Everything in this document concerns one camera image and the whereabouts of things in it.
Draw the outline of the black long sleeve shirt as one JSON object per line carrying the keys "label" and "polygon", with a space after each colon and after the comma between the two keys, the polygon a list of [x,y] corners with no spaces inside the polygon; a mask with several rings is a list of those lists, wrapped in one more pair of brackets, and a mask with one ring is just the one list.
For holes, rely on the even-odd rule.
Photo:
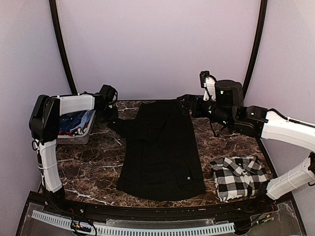
{"label": "black long sleeve shirt", "polygon": [[126,140],[117,190],[154,201],[206,193],[193,124],[179,100],[143,103],[135,119],[107,126]]}

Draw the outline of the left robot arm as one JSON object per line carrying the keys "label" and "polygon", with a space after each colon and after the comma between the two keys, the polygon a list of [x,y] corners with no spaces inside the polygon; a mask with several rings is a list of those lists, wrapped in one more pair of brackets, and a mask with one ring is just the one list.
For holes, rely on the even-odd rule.
{"label": "left robot arm", "polygon": [[56,144],[60,131],[60,116],[81,111],[108,111],[117,101],[118,92],[103,85],[97,93],[47,96],[37,98],[29,121],[33,138],[32,147],[37,152],[37,166],[42,185],[50,193],[63,188],[59,177]]}

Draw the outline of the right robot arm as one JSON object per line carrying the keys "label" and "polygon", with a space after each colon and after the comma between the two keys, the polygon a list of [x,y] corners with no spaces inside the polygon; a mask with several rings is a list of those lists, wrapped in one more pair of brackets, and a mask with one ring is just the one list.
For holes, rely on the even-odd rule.
{"label": "right robot arm", "polygon": [[242,84],[232,80],[203,79],[204,95],[185,94],[180,100],[184,110],[194,118],[208,118],[237,133],[278,140],[310,150],[310,155],[297,167],[262,185],[260,195],[251,203],[255,213],[298,187],[315,180],[315,126],[285,117],[276,109],[244,106]]}

